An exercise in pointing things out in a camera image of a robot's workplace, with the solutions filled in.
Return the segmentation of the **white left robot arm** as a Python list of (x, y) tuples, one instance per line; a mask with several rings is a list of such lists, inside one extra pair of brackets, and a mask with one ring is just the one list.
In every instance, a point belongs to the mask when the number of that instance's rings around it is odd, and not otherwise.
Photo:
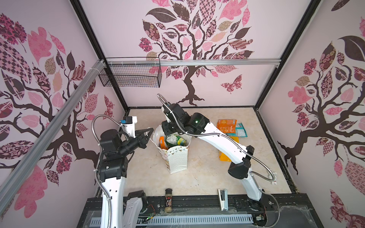
[(102, 228), (135, 228), (141, 211), (147, 208), (143, 190), (131, 192), (124, 202), (127, 168), (138, 148), (145, 149), (153, 128), (135, 131), (135, 137), (124, 131), (107, 130), (101, 135), (102, 160), (97, 171), (97, 181), (103, 192), (101, 212)]

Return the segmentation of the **white paper bag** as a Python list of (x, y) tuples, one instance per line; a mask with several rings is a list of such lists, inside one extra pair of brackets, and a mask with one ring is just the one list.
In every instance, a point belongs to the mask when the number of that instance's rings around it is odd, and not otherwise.
[(168, 150), (162, 150), (160, 148), (159, 138), (164, 136), (166, 139), (166, 135), (162, 130), (162, 126), (159, 125), (153, 132), (151, 141), (156, 146), (160, 156), (164, 160), (166, 167), (170, 174), (181, 172), (187, 170), (188, 168), (188, 152), (189, 146), (192, 141), (192, 137), (188, 135), (179, 135), (187, 141), (186, 146), (175, 146), (169, 147)]

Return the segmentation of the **green Fox's bag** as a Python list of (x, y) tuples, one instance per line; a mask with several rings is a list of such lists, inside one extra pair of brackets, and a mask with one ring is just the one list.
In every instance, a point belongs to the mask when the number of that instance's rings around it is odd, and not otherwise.
[(187, 145), (187, 141), (180, 137), (179, 135), (176, 134), (172, 134), (166, 137), (165, 139), (166, 144), (169, 147), (175, 147), (175, 146), (186, 146)]

